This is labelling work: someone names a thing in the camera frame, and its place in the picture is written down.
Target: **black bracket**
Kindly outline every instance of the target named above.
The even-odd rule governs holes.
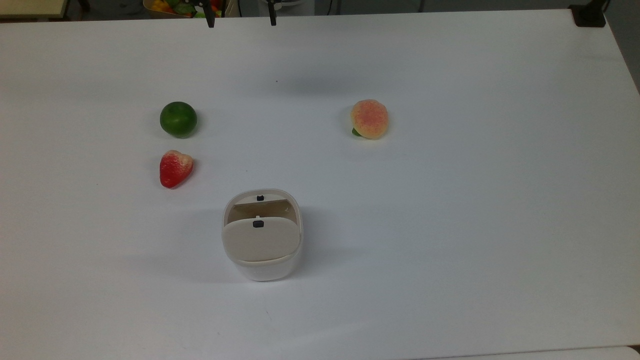
[[[608,0],[592,0],[587,5],[570,5],[573,21],[581,28],[604,28],[607,21],[602,7],[606,2]]]
[[[267,0],[269,6],[269,18],[271,19],[271,26],[276,26],[276,8],[277,3],[281,3],[282,0]]]
[[[216,23],[216,14],[211,9],[211,2],[209,0],[184,0],[187,4],[194,4],[202,7],[202,11],[204,12],[204,17],[207,18],[207,25],[210,28],[213,28]],[[227,9],[227,0],[222,0],[222,9],[221,9],[221,17],[225,17],[225,10]]]

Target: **white tabletop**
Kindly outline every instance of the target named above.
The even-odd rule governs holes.
[[[640,354],[628,347],[589,348],[578,350],[525,352],[470,357],[448,357],[448,360],[640,360]]]
[[[566,10],[0,24],[1,359],[416,359],[640,343],[640,97]],[[390,111],[377,141],[350,107]],[[163,132],[192,104],[191,138]],[[196,170],[158,181],[170,149]],[[280,188],[283,281],[224,254]]]

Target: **strawberry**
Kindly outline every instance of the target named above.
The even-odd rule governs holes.
[[[173,188],[183,182],[193,170],[193,158],[175,150],[169,150],[160,160],[160,183]]]

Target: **lime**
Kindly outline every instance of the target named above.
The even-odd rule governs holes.
[[[160,113],[162,129],[177,138],[189,136],[197,123],[196,111],[186,102],[174,101],[167,104]]]

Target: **fake fruit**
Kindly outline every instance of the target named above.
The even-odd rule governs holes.
[[[193,158],[176,150],[167,151],[160,160],[160,183],[175,188],[193,171]]]
[[[177,138],[189,136],[196,128],[196,124],[198,124],[196,111],[186,102],[171,102],[160,113],[162,129]]]
[[[351,123],[354,135],[377,139],[387,132],[389,114],[387,108],[378,101],[362,100],[356,102],[351,110]]]

